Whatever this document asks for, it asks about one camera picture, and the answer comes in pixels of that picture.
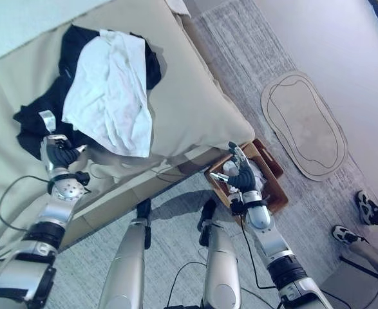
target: rug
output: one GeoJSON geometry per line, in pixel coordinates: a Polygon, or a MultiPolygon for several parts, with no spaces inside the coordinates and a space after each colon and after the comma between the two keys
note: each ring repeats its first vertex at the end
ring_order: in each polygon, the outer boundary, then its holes
{"type": "Polygon", "coordinates": [[[290,71],[272,80],[261,95],[261,108],[307,178],[326,180],[346,160],[345,134],[306,74],[290,71]]]}
{"type": "MultiPolygon", "coordinates": [[[[353,160],[348,160],[329,179],[314,182],[304,177],[267,124],[260,106],[261,92],[276,77],[295,70],[269,24],[252,0],[233,0],[193,19],[194,28],[210,53],[210,66],[256,135],[281,164],[279,182],[289,205],[276,214],[276,225],[301,264],[321,284],[339,264],[344,250],[330,237],[335,224],[366,234],[360,226],[352,196],[368,186],[353,160]]],[[[151,248],[146,255],[144,308],[163,308],[178,269],[207,255],[198,244],[196,224],[202,205],[216,196],[203,174],[198,173],[153,198],[151,248]]],[[[55,263],[57,275],[47,308],[96,308],[109,264],[134,212],[114,221],[65,250],[55,263]]],[[[219,203],[216,219],[229,233],[238,253],[241,286],[263,296],[272,307],[277,291],[259,291],[254,284],[249,252],[240,227],[219,203]]],[[[252,245],[261,285],[270,276],[252,245]]],[[[205,269],[190,265],[177,279],[171,305],[200,303],[205,269]]],[[[269,308],[242,291],[242,308],[269,308]]]]}

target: person's foot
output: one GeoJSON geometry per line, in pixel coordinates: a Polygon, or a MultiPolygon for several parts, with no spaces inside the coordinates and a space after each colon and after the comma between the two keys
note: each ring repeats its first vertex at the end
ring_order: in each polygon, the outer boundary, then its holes
{"type": "Polygon", "coordinates": [[[355,195],[355,202],[359,209],[359,217],[364,224],[378,225],[378,205],[376,205],[365,190],[355,195]]]}
{"type": "Polygon", "coordinates": [[[367,242],[365,237],[353,233],[351,230],[348,230],[342,225],[335,225],[334,227],[332,227],[332,236],[334,239],[340,241],[341,243],[346,243],[347,245],[350,245],[355,241],[367,242]]]}

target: white towel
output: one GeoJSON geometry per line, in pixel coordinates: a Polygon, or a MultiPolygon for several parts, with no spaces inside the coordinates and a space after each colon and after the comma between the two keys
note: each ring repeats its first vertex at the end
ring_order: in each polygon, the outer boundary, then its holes
{"type": "Polygon", "coordinates": [[[144,45],[133,35],[101,30],[83,47],[64,101],[62,121],[118,155],[149,156],[144,45]]]}

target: beige mat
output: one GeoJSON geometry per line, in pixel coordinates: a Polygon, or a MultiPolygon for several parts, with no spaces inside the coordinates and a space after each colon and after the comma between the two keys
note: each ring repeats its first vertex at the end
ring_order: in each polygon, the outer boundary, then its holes
{"type": "Polygon", "coordinates": [[[345,160],[348,144],[307,75],[288,72],[261,95],[263,113],[293,162],[312,180],[328,178],[345,160]]]}

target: sneaker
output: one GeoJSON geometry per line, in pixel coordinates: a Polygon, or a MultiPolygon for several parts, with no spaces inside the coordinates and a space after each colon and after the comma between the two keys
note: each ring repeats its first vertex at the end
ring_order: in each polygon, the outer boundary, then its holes
{"type": "Polygon", "coordinates": [[[332,228],[332,236],[334,239],[339,240],[341,243],[346,243],[350,245],[355,241],[366,241],[366,238],[353,233],[351,230],[348,230],[346,227],[342,225],[335,225],[332,228]]]}
{"type": "Polygon", "coordinates": [[[355,195],[355,203],[359,209],[361,222],[367,225],[378,225],[378,205],[376,205],[365,190],[355,195]]]}

